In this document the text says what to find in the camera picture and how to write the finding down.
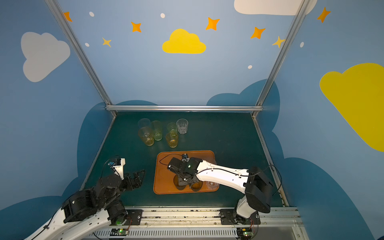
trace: drinking glass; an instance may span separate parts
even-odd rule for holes
[[[168,145],[171,148],[177,147],[177,144],[179,143],[179,135],[177,133],[167,133],[166,140]]]
[[[177,134],[177,125],[174,122],[171,122],[167,125],[168,132],[172,134]]]
[[[180,134],[186,134],[187,133],[187,130],[188,130],[188,121],[184,118],[182,119],[179,119],[177,122],[176,122],[176,125],[177,125],[177,129],[179,131]]]
[[[142,127],[139,129],[138,134],[145,145],[152,146],[154,144],[155,140],[153,138],[152,129],[150,127]]]
[[[151,122],[153,137],[156,141],[160,141],[163,138],[163,125],[160,121]]]
[[[151,121],[148,118],[142,118],[137,122],[139,129],[143,127],[151,127]]]

